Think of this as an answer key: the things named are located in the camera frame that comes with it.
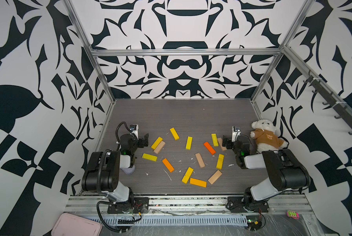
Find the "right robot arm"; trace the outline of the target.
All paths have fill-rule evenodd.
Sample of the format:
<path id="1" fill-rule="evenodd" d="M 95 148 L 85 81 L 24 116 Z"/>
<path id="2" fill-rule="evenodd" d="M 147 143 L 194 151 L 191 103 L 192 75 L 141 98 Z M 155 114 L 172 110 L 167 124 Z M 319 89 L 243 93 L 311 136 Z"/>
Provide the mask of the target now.
<path id="1" fill-rule="evenodd" d="M 307 169 L 288 149 L 267 150 L 251 155 L 250 143 L 241 136 L 234 141 L 224 136 L 222 146 L 233 150 L 236 163 L 241 169 L 265 169 L 268 174 L 264 181 L 247 188 L 239 203 L 228 200 L 227 207 L 231 211 L 239 207 L 247 211 L 267 211 L 270 198 L 285 191 L 302 192 L 310 185 Z"/>

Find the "yellow block top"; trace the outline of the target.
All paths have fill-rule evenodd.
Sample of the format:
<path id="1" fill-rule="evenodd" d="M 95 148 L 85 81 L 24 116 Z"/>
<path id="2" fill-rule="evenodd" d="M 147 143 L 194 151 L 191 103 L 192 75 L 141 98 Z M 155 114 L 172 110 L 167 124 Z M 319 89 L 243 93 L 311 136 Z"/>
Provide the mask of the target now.
<path id="1" fill-rule="evenodd" d="M 176 141 L 180 139 L 180 137 L 179 137 L 177 131 L 175 130 L 175 128 L 171 128 L 171 129 L 170 129 L 170 132 L 171 132 L 173 138 L 174 138 Z"/>

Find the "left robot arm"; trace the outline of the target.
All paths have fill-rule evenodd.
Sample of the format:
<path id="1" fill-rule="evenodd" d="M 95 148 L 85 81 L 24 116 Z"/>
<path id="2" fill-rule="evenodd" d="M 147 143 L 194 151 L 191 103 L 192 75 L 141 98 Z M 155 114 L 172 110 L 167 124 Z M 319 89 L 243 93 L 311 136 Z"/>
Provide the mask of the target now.
<path id="1" fill-rule="evenodd" d="M 115 130 L 117 149 L 93 152 L 82 178 L 82 190 L 96 193 L 113 204 L 128 211 L 134 206 L 134 193 L 119 180 L 120 171 L 131 174 L 135 171 L 135 152 L 148 146 L 149 134 L 138 136 L 138 125 L 128 126 L 121 122 Z"/>

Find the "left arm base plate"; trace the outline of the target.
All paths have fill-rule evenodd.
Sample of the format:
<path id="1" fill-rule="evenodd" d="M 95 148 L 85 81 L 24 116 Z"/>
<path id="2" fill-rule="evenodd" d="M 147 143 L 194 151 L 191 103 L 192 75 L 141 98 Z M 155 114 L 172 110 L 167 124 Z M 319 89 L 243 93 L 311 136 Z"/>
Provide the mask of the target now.
<path id="1" fill-rule="evenodd" d="M 147 213 L 148 212 L 149 198 L 147 197 L 134 197 L 123 203 L 110 204 L 107 210 L 108 214 L 120 213 Z"/>

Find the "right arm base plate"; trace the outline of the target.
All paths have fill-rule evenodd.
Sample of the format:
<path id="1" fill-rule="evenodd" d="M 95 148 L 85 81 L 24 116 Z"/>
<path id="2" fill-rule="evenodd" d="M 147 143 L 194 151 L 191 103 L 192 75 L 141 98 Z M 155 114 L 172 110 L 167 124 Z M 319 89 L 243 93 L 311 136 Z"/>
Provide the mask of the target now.
<path id="1" fill-rule="evenodd" d="M 231 213 L 267 213 L 269 211 L 268 201 L 260 201 L 260 202 L 246 202 L 244 197 L 228 197 L 227 203 L 225 205 L 226 209 L 228 209 Z"/>

